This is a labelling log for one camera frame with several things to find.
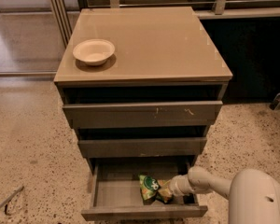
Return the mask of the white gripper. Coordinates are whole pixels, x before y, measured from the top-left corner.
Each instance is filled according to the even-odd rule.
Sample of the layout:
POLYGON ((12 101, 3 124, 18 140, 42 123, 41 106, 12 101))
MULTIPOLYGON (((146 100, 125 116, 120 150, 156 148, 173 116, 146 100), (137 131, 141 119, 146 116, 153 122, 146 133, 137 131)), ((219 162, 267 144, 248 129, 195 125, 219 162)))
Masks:
POLYGON ((187 175, 177 175, 169 183, 169 190, 176 197, 188 196, 193 192, 187 175))

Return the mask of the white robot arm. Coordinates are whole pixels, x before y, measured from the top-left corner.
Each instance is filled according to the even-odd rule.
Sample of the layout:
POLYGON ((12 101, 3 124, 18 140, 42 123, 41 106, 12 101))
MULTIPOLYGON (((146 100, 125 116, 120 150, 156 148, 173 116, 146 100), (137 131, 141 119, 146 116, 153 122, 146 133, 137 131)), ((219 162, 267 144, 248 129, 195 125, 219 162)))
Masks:
POLYGON ((229 201, 229 224, 280 224, 280 184, 259 170, 244 169, 229 180, 194 166, 173 177, 169 190, 174 196, 214 191, 229 201))

